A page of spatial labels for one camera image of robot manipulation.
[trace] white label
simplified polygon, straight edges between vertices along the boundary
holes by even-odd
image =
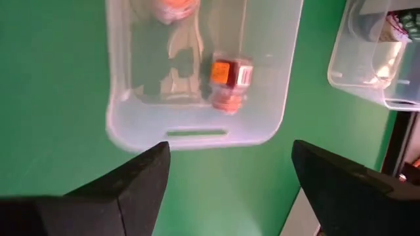
[[[238,74],[238,86],[249,86],[251,83],[252,66],[241,66]]]

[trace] green floor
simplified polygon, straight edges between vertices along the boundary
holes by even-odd
[[[378,169],[394,114],[335,90],[327,66],[344,0],[306,0],[289,96],[256,147],[176,151],[155,235],[278,235],[303,139]],[[124,163],[105,132],[103,0],[0,1],[0,194],[62,194]]]

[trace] small bottle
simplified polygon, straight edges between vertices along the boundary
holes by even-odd
[[[172,24],[192,15],[200,0],[152,0],[154,16],[164,24]]]
[[[241,56],[213,55],[210,102],[215,109],[235,114],[251,84],[253,66],[250,59]]]

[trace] clear plastic bin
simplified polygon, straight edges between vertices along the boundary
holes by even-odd
[[[416,7],[418,0],[348,0],[328,68],[330,84],[389,109],[419,111],[420,44],[381,38],[388,12]]]
[[[141,151],[250,146],[270,139],[283,117],[302,0],[202,0],[169,26],[151,0],[107,0],[111,91],[107,131],[119,147]],[[211,107],[215,51],[253,59],[243,107]]]

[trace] orange object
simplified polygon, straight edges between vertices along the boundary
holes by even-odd
[[[414,167],[417,167],[417,168],[419,168],[419,167],[420,167],[420,158],[418,158],[418,159],[414,162],[413,166],[414,166]]]
[[[230,64],[226,62],[215,62],[211,71],[211,79],[214,83],[227,84],[229,78]]]
[[[155,17],[164,24],[182,20],[194,13],[200,0],[152,0]]]
[[[235,114],[241,107],[243,96],[250,85],[253,66],[249,60],[219,56],[211,71],[211,104],[227,114]]]

